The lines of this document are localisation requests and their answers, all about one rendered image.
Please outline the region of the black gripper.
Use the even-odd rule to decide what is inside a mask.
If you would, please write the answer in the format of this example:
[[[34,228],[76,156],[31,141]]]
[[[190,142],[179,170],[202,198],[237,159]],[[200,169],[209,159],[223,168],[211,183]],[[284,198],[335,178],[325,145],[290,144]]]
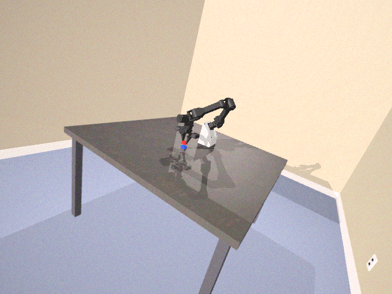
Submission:
[[[188,124],[188,123],[185,123],[185,124],[186,124],[186,126],[190,127],[190,132],[188,133],[189,135],[187,136],[187,140],[186,140],[186,144],[187,144],[191,138],[196,139],[196,138],[199,138],[200,135],[198,133],[192,133],[192,126],[194,126],[193,124]],[[179,131],[180,127],[181,126],[176,126],[175,130]],[[184,141],[186,134],[182,134],[182,133],[180,133],[180,134],[181,134],[182,141]]]

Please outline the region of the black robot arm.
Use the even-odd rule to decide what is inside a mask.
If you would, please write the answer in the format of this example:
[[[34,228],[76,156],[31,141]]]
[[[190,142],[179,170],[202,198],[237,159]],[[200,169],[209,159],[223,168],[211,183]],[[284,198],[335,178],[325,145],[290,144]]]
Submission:
[[[204,117],[205,114],[218,110],[220,108],[223,108],[221,114],[216,116],[213,122],[208,123],[210,130],[214,130],[214,128],[216,127],[221,128],[225,122],[225,117],[228,115],[230,111],[236,108],[235,102],[232,98],[226,97],[225,99],[221,99],[218,102],[208,105],[206,107],[203,108],[198,107],[198,108],[191,109],[187,111],[186,115],[178,114],[176,120],[178,123],[193,124],[194,121],[198,121],[200,118]],[[192,114],[190,114],[190,112]],[[179,133],[187,134],[189,132],[190,132],[190,127],[186,126],[186,124],[184,124],[179,128]]]

